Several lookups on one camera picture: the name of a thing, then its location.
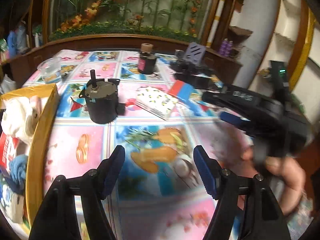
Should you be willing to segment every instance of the cardboard box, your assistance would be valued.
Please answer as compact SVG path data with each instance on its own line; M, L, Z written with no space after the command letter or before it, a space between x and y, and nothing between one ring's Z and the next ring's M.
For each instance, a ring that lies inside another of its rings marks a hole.
M31 98L32 96L47 98L47 102L45 106L42 106L42 113L33 135L27 165L25 199L30 226L33 224L43 199L44 159L60 97L56 84L21 88L1 96L2 108L4 108L6 100L15 97Z

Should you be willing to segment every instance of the finger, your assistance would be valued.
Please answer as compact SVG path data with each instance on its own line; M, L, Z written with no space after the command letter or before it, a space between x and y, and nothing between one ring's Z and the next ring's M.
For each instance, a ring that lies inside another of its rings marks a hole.
M282 176L284 179L285 188L279 205L284 215L287 215L299 204L306 179L305 171L290 157L284 159L268 157L266 168L272 174Z

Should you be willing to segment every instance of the white wall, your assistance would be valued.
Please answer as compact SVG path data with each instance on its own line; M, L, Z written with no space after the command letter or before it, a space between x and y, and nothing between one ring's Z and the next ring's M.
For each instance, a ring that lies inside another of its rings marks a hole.
M281 0L275 33L271 39L268 51L260 65L259 71L269 67L269 61L288 63L294 49L300 24L301 0ZM271 96L272 86L256 75L250 85L250 90L265 96Z
M261 61L268 39L273 32L277 17L278 0L244 0L241 13L234 13L232 25L253 31L243 45L247 47L241 55L241 67L234 85L247 88Z
M293 93L306 109L311 123L320 121L320 25L317 24L312 39L309 58Z
M319 121L320 68L311 60L307 61L293 93L304 104L306 109L305 116L310 120L310 122L315 124Z

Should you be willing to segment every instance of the plastic cup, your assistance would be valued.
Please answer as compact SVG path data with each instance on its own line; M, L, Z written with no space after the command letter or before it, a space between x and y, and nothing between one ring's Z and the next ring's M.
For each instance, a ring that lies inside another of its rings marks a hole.
M61 81L61 57L52 57L42 62L37 69L46 84Z

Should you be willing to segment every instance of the white cloth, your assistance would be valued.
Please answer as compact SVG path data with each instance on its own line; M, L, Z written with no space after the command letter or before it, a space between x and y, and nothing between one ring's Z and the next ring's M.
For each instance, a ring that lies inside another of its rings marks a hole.
M35 106L31 106L29 98L16 97L5 103L1 126L6 135L19 138L31 145L40 114Z

